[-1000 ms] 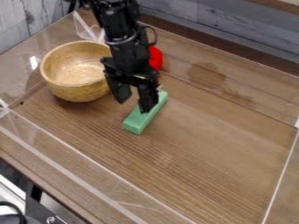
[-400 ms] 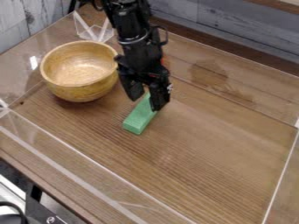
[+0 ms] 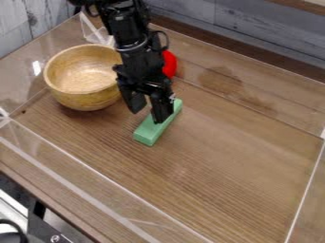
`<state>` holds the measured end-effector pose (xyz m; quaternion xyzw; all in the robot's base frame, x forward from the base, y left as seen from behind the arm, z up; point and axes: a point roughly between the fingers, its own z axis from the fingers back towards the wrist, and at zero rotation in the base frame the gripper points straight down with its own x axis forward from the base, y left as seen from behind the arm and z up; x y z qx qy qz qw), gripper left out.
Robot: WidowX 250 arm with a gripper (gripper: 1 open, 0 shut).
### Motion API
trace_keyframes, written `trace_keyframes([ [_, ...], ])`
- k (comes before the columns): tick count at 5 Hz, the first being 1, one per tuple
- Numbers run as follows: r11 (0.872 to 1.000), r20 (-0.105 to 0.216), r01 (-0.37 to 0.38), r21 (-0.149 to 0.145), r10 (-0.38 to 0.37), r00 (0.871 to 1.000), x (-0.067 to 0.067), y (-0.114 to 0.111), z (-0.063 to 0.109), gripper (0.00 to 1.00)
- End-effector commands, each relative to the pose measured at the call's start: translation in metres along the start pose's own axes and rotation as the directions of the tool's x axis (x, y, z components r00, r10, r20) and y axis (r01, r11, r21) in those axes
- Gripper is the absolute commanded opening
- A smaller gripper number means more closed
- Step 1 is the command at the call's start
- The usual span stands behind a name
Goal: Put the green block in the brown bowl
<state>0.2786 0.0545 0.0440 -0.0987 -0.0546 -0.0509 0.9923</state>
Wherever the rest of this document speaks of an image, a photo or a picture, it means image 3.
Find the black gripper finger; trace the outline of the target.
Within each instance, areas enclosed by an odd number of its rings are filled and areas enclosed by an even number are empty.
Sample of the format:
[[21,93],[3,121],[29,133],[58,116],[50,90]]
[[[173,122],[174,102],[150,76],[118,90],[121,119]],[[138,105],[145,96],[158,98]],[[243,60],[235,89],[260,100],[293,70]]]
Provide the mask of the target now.
[[118,84],[118,88],[130,111],[137,114],[148,105],[145,94],[128,84]]
[[154,123],[164,123],[174,114],[176,95],[172,89],[158,90],[150,95]]

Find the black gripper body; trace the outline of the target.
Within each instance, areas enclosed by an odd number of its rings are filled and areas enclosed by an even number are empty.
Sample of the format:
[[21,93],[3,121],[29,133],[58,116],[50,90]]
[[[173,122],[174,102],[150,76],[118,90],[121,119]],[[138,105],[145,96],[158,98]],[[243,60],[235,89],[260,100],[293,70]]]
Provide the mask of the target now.
[[156,92],[170,95],[172,81],[164,73],[166,59],[164,53],[169,45],[161,41],[118,42],[116,50],[122,64],[116,65],[118,88],[124,95],[152,95]]

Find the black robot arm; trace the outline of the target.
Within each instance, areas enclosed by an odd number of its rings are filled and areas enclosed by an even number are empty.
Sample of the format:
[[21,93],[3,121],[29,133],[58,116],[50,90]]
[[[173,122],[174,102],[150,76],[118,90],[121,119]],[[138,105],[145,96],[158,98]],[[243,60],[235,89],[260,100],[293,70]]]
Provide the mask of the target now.
[[94,6],[122,63],[113,67],[122,98],[137,114],[152,102],[154,123],[174,114],[172,80],[164,73],[169,36],[149,27],[150,10],[144,0],[69,0],[78,8]]

